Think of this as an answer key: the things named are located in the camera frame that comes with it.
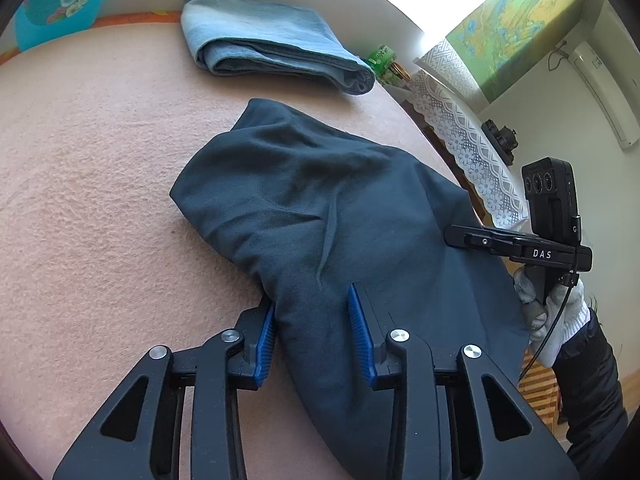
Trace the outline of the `right forearm black sleeve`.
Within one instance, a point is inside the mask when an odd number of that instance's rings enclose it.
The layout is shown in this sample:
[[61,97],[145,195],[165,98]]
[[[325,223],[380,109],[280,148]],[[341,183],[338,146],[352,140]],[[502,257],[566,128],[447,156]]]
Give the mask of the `right forearm black sleeve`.
[[596,312],[562,345],[552,366],[560,388],[570,442],[567,455],[582,479],[601,479],[620,446],[628,415],[617,362]]

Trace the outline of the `right hand in grey glove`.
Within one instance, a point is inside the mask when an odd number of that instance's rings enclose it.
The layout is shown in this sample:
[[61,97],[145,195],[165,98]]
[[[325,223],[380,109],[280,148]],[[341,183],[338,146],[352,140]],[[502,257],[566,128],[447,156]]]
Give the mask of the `right hand in grey glove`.
[[584,283],[578,280],[560,312],[567,287],[557,284],[545,300],[542,279],[532,266],[522,266],[513,274],[514,289],[520,298],[529,329],[529,350],[544,367],[552,367],[561,347],[589,321],[591,314],[585,302]]

